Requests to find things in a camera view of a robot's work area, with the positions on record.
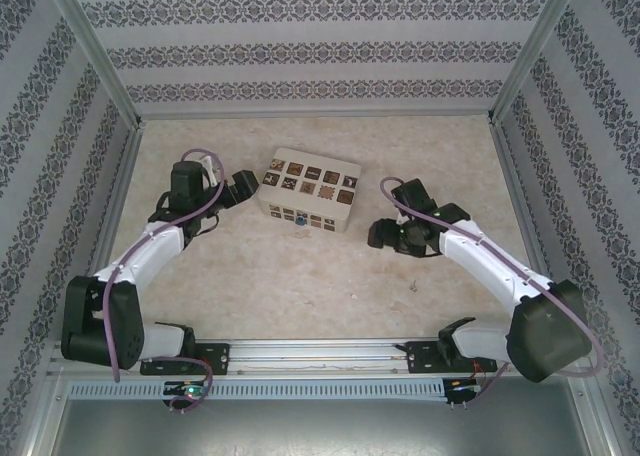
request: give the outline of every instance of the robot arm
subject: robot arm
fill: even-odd
[[[120,271],[112,286],[109,310],[120,369],[129,369],[137,361],[157,357],[193,357],[193,329],[177,324],[143,323],[138,298],[153,278],[193,238],[210,231],[201,231],[203,219],[215,218],[217,221],[221,209],[249,199],[258,188],[251,171],[234,174],[235,184],[228,185],[226,181],[216,180],[210,161],[204,162],[209,166],[208,170],[196,161],[174,164],[171,190],[160,197],[156,211],[149,217],[143,234],[133,246],[147,239],[148,235],[151,238],[136,250],[125,265],[120,263],[121,256],[92,277],[77,276],[71,280],[67,286],[62,329],[61,349],[65,358],[111,365],[104,323],[97,313],[102,309],[106,283],[118,267]],[[157,233],[167,223],[204,207],[212,200],[220,184],[223,185],[220,197],[205,213],[184,223],[169,225]]]
[[[460,228],[463,233],[490,240],[459,206],[438,207],[418,179],[392,191],[403,205]],[[369,246],[392,246],[396,252],[426,257],[427,248],[457,262],[480,281],[504,306],[510,324],[464,318],[439,333],[438,349],[450,363],[456,357],[484,357],[511,362],[527,379],[539,382],[591,351],[585,334],[557,306],[530,284],[535,281],[585,320],[580,290],[570,281],[554,283],[519,263],[492,243],[503,258],[524,272],[524,281],[476,239],[400,212],[398,221],[382,219],[369,230]]]

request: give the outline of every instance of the white box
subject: white box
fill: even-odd
[[[276,151],[258,200],[269,217],[344,233],[362,168],[293,149]]]

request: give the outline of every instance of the floor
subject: floor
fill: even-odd
[[[270,218],[250,200],[220,213],[141,298],[146,321],[192,326],[199,338],[312,339],[435,336],[464,316],[507,319],[454,262],[367,246],[367,231],[396,211],[380,179],[419,177],[439,204],[455,202],[521,261],[524,245],[484,116],[217,119],[146,126],[112,256],[140,234],[171,166],[193,147],[218,153],[227,174],[262,179],[287,147],[363,167],[344,234]]]

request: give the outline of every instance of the marble floor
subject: marble floor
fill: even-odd
[[[527,261],[484,116],[149,122],[112,256],[139,236],[172,164],[193,147],[218,153],[227,174],[250,169],[259,180],[279,147],[352,161],[363,173],[345,234],[264,216],[255,198],[222,211],[218,229],[142,295],[146,321],[187,324],[199,338],[311,339],[435,336],[464,316],[507,319],[454,262],[366,244],[374,220],[396,215],[380,179],[419,177],[439,204],[457,203]]]

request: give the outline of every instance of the wall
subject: wall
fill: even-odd
[[[503,121],[544,259],[585,295],[623,454],[640,453],[640,0],[571,0]]]
[[[546,0],[80,0],[143,116],[488,110]]]
[[[0,0],[0,454],[91,266],[128,128],[53,0]]]

